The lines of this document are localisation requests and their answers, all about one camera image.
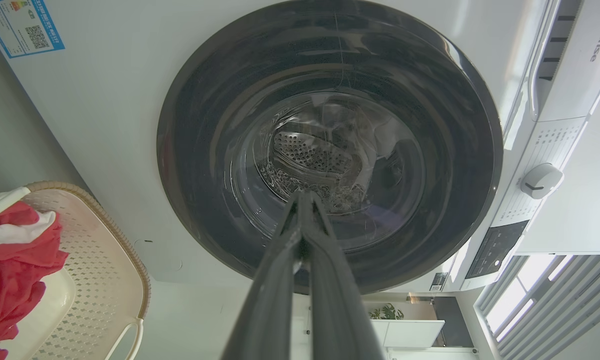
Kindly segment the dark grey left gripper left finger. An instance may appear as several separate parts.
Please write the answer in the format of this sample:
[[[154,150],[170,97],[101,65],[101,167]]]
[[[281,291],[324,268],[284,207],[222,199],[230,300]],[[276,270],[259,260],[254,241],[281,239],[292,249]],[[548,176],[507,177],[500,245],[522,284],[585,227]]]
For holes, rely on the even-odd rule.
[[[295,274],[308,262],[304,211],[311,196],[291,196],[266,248],[237,322],[225,346],[223,360],[288,360],[291,354]]]

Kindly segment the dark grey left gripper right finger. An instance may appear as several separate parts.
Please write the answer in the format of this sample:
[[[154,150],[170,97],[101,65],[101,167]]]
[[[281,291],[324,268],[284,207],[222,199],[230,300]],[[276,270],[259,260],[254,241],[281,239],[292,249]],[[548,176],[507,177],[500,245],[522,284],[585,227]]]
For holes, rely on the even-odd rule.
[[[315,193],[300,193],[309,267],[314,360],[382,360],[384,354],[338,239]]]

